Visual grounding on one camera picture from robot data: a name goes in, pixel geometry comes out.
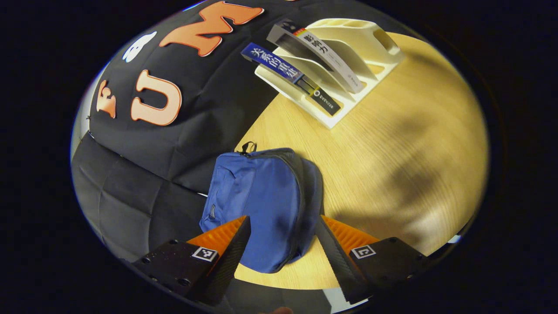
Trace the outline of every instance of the white cloud shape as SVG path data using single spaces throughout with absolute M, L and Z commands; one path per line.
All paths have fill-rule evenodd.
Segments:
M 125 59 L 126 62 L 132 61 L 140 53 L 143 46 L 145 46 L 148 42 L 150 42 L 153 39 L 153 37 L 155 37 L 155 35 L 157 35 L 157 31 L 149 35 L 141 36 L 138 40 L 136 40 L 136 42 L 132 44 L 132 46 L 130 46 L 130 48 L 128 48 L 128 50 L 126 50 L 126 52 L 122 56 L 122 60 Z

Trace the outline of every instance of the light wood surface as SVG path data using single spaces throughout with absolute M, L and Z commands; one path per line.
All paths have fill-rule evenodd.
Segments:
M 240 141 L 293 148 L 324 178 L 328 217 L 425 255 L 450 240 L 479 204 L 488 139 L 473 92 L 432 46 L 388 33 L 404 61 L 332 130 L 278 95 Z M 235 277 L 289 289 L 339 284 L 319 241 L 276 274 L 239 265 Z

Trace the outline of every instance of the letter m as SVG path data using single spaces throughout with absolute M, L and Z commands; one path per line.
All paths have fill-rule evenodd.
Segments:
M 224 1 L 215 2 L 200 11 L 203 22 L 174 29 L 161 40 L 159 46 L 164 47 L 173 42 L 194 47 L 198 50 L 199 56 L 207 56 L 221 44 L 223 39 L 220 36 L 207 38 L 201 35 L 228 34 L 233 31 L 233 28 L 225 21 L 225 17 L 230 18 L 235 25 L 241 25 L 262 14 L 263 11 L 262 8 L 249 8 Z

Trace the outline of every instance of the backpack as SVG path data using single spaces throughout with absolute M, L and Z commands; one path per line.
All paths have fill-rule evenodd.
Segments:
M 200 227 L 207 232 L 249 216 L 252 233 L 240 263 L 275 273 L 310 247 L 324 213 L 322 176 L 290 148 L 247 153 L 249 143 L 217 157 Z

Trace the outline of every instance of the white book stand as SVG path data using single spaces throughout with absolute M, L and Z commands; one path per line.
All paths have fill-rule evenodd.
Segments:
M 387 33 L 373 22 L 326 18 L 306 29 L 328 44 L 349 65 L 363 83 L 362 91 L 349 92 L 313 60 L 294 56 L 280 47 L 273 53 L 298 68 L 333 97 L 341 106 L 339 112 L 333 117 L 327 115 L 303 91 L 263 65 L 256 68 L 255 74 L 331 129 L 403 60 L 404 55 Z

